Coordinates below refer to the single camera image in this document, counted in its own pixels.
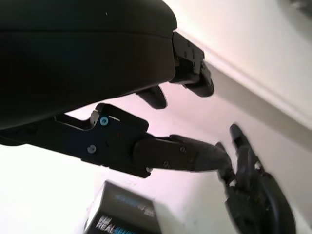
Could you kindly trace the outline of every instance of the robotic hand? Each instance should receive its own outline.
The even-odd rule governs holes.
[[[176,28],[161,0],[6,1],[0,6],[0,144],[31,144],[143,178],[153,168],[217,170],[243,234],[294,234],[289,204],[236,125],[235,174],[222,144],[154,137],[147,121],[112,105],[98,105],[86,121],[63,114],[132,93],[163,109],[158,85],[164,82],[211,96],[203,51]]]
[[[237,172],[221,143],[216,146],[183,136],[154,137],[148,122],[110,104],[99,104],[88,120],[68,115],[0,131],[6,145],[39,146],[135,176],[153,168],[190,172],[218,171],[226,206],[242,234],[294,234],[290,206],[237,125],[231,134]]]

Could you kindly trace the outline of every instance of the metal bracket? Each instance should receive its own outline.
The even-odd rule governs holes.
[[[175,77],[170,83],[182,84],[200,97],[214,93],[211,73],[204,59],[204,52],[177,32],[173,34]]]
[[[158,85],[139,91],[136,94],[156,110],[167,107],[166,97]]]
[[[150,173],[146,166],[133,163],[132,148],[137,141],[153,137],[147,128],[147,121],[112,105],[99,104],[85,121],[60,115],[3,130],[0,136],[145,178]]]
[[[167,138],[150,138],[139,141],[133,151],[137,165],[153,168],[194,171],[197,150],[183,142]]]

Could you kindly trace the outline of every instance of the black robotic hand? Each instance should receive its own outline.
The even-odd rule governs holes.
[[[114,170],[148,177],[153,168],[218,171],[226,205],[243,234],[294,234],[290,206],[272,175],[237,125],[231,127],[237,172],[221,143],[183,136],[154,137],[148,122],[109,104],[99,104],[88,120],[67,115],[0,131],[2,144],[36,145]]]

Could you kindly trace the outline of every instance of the silver screw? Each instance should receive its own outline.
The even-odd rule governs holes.
[[[100,124],[102,126],[106,126],[108,124],[108,118],[107,117],[102,117],[100,120],[99,120]]]
[[[147,167],[147,168],[146,168],[146,171],[149,172],[149,173],[151,173],[152,170],[153,170],[153,169],[152,169],[151,167]]]
[[[94,154],[97,150],[97,147],[95,145],[90,145],[87,150],[88,150],[88,153]]]

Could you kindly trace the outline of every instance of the box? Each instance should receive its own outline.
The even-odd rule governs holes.
[[[106,181],[89,212],[84,234],[161,234],[153,202]]]

